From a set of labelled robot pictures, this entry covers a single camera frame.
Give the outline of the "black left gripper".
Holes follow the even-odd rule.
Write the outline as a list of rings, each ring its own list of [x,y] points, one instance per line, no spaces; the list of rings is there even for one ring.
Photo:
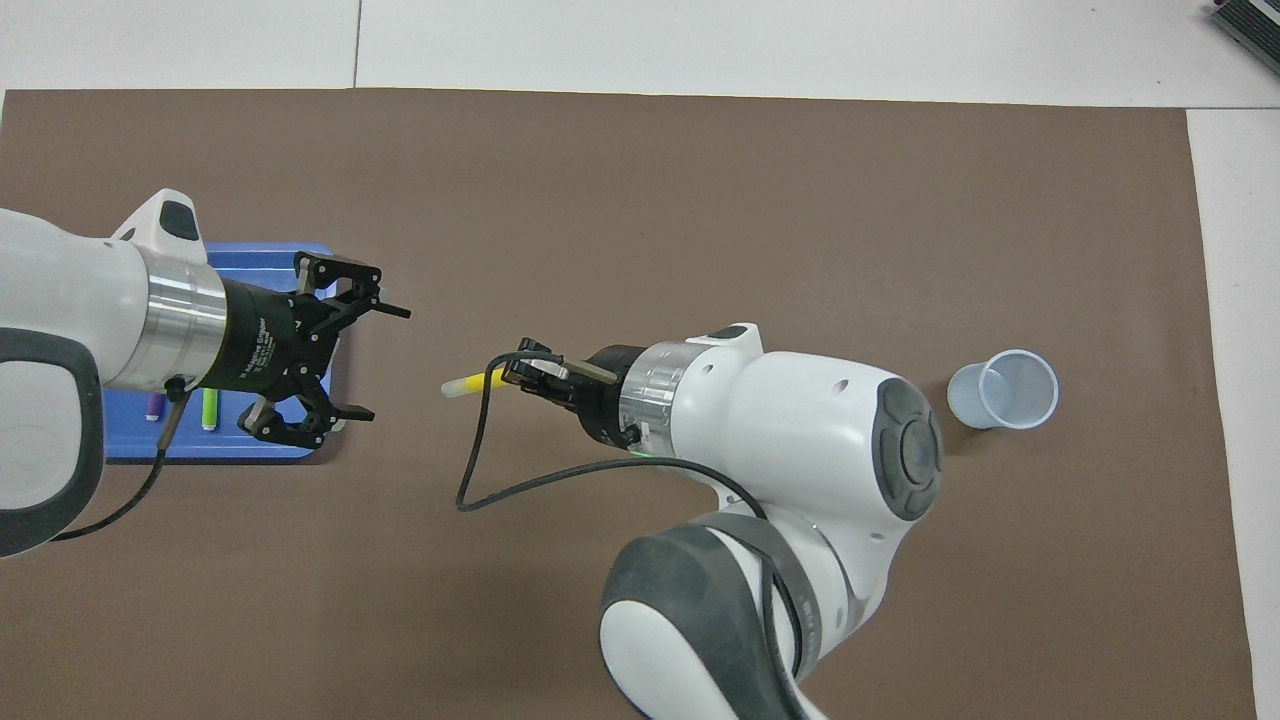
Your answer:
[[[383,272],[351,258],[297,252],[297,288],[276,292],[256,284],[224,281],[227,322],[212,363],[212,388],[257,393],[238,418],[255,439],[297,448],[319,448],[346,421],[372,421],[360,405],[334,404],[314,373],[324,373],[334,340],[311,341],[314,333],[340,333],[367,313],[408,319],[412,311],[381,297]],[[287,372],[296,365],[311,372]],[[288,421],[276,410],[296,398],[303,419]]]

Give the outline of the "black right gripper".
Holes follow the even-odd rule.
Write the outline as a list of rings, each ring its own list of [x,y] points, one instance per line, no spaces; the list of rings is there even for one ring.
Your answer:
[[[620,397],[626,375],[643,354],[643,347],[611,345],[591,355],[586,363],[614,375],[612,384],[570,373],[559,378],[552,373],[568,373],[552,351],[538,341],[524,337],[518,352],[538,354],[515,361],[515,370],[503,370],[502,380],[526,395],[544,398],[561,407],[575,407],[580,425],[594,441],[612,447],[631,447],[640,441],[640,429],[623,423]]]

